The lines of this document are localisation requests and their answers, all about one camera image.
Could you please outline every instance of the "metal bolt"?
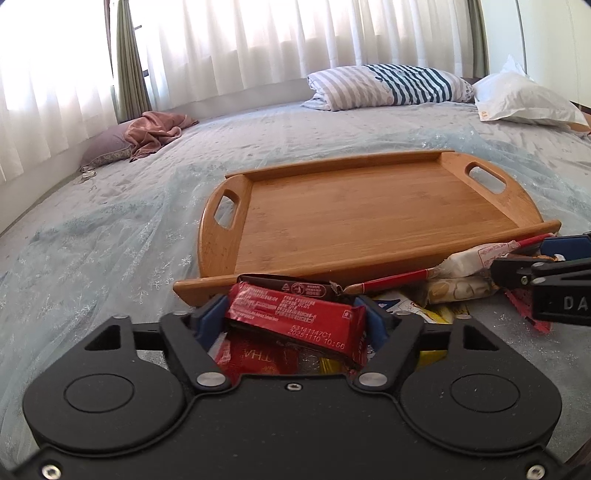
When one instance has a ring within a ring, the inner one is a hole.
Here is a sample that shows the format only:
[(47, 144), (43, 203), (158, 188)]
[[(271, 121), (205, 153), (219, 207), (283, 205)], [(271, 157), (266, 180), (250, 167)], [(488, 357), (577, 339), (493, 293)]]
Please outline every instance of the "metal bolt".
[(225, 375), (219, 372), (205, 372), (197, 377), (197, 383), (202, 387), (219, 387), (225, 381)]
[(544, 478), (545, 474), (546, 469), (542, 465), (534, 465), (529, 470), (527, 470), (525, 478), (527, 478), (527, 480), (541, 480)]
[(55, 465), (43, 465), (41, 468), (41, 474), (47, 480), (57, 480), (61, 477), (61, 470)]
[(358, 380), (364, 387), (381, 387), (388, 382), (388, 377), (378, 372), (367, 372), (361, 374)]

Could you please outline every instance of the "bed sheet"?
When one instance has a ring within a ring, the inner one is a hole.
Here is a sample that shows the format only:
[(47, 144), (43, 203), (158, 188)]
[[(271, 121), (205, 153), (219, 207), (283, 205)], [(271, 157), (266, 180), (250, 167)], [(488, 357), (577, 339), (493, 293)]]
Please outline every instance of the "bed sheet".
[[(557, 128), (483, 124), (473, 105), (456, 103), (346, 112), (284, 105), (203, 122), (148, 158), (71, 182), (0, 238), (0, 460), (14, 465), (35, 448), (13, 401), (32, 378), (111, 314), (146, 322), (182, 307), (171, 285), (197, 275), (199, 216), (225, 173), (417, 148), (494, 161), (546, 218), (563, 221), (564, 233), (591, 230), (591, 142)], [(563, 395), (551, 447), (565, 459), (591, 436), (591, 329), (557, 326), (542, 338), (501, 296), (494, 302), (479, 303), (478, 318)]]

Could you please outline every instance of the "pink blanket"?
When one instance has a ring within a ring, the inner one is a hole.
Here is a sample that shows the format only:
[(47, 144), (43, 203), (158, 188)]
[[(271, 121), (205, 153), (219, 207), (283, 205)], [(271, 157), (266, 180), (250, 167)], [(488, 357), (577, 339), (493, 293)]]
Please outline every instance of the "pink blanket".
[(164, 112), (144, 112), (130, 123), (123, 137), (133, 145), (130, 161), (147, 157), (181, 136), (183, 128), (195, 125), (188, 115)]

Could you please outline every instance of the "bamboo tray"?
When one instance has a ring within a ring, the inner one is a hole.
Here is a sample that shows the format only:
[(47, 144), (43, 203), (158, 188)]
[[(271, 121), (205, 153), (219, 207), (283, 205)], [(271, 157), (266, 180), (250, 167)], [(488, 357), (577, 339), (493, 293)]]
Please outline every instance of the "bamboo tray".
[[(469, 176), (505, 184), (495, 194)], [(234, 202), (228, 228), (215, 219)], [(202, 278), (174, 291), (199, 306), (240, 273), (276, 273), (348, 285), (437, 265), (487, 242), (560, 229), (491, 163), (453, 151), (309, 161), (229, 174), (205, 205), (197, 240)]]

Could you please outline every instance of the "purple pillow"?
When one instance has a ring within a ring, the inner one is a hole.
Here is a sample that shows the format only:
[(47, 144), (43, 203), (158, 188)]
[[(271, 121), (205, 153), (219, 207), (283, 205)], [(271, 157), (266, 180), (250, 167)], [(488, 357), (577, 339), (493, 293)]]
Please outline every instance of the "purple pillow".
[(110, 127), (94, 137), (82, 155), (80, 171), (94, 170), (103, 165), (129, 158), (132, 144), (123, 138), (123, 134), (131, 122), (133, 120)]

